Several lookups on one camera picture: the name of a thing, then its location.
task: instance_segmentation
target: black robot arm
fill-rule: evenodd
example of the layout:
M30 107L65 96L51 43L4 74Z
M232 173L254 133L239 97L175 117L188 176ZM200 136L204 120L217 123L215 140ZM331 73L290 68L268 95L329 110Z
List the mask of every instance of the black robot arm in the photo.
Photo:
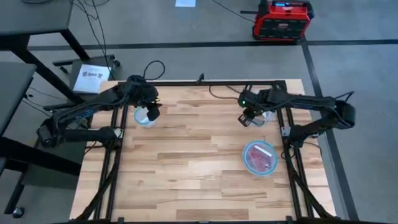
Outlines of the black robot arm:
M298 108L303 110L323 111L327 115L304 126L295 125L285 130L289 143L302 147L304 140L309 136L319 135L327 129L348 129L355 124L355 108L343 100L333 97L303 96L287 93L285 90L273 86L269 90L260 90L253 93L251 86L246 86L241 92L238 103L245 108L239 117L243 126L266 111L275 111L281 108Z
M148 118L153 121L159 116L160 104L155 86L144 78L132 75L126 82L120 83L102 93L93 100L56 112L46 119L37 130L39 140L44 147L55 147L63 142L99 141L104 145L118 138L111 127L99 130L69 130L68 125L99 111L110 111L124 105L142 106L148 109Z

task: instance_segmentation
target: wooden tabletop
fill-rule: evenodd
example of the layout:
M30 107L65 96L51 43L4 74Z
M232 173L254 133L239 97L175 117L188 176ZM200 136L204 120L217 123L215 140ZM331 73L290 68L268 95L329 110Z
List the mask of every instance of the wooden tabletop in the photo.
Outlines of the wooden tabletop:
M301 80L286 82L289 93L304 94ZM106 82L103 89L115 84ZM253 90L264 88L268 86L254 86ZM276 114L263 127L245 128L237 120L243 109L236 100L216 99L207 86L157 89L163 107L153 127L138 126L134 108L129 108L112 220L266 221L294 217L286 164L280 158L282 141ZM218 96L238 96L225 86L214 86L212 90ZM312 120L309 111L292 112L296 124ZM96 114L93 128L109 126L111 114ZM252 175L243 164L242 151L255 140L272 144L279 155L278 166L268 177ZM310 190L334 215L319 149L305 144L301 152ZM103 157L102 148L92 149L85 156L71 218L77 217L95 195ZM108 195L104 198L102 217Z

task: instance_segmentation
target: red food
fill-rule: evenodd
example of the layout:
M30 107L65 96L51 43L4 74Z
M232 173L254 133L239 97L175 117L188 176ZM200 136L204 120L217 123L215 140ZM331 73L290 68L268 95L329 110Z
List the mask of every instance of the red food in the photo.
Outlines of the red food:
M258 172L266 172L271 168L272 160L267 154L264 154L260 150L256 148L249 149L249 158L251 157L251 161L249 163L252 164L252 168Z

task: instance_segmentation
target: plastic lid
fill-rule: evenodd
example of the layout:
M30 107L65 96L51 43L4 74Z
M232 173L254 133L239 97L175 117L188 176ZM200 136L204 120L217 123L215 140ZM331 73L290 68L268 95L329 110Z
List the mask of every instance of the plastic lid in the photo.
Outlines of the plastic lid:
M265 141L254 141L243 150L243 162L249 172L258 176L267 176L275 170L278 157L272 145Z

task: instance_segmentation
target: red portable generator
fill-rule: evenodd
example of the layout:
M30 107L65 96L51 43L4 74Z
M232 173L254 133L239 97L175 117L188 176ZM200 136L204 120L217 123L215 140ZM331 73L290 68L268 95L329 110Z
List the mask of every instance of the red portable generator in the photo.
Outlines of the red portable generator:
M297 41L314 17L308 1L261 0L253 37L256 40Z

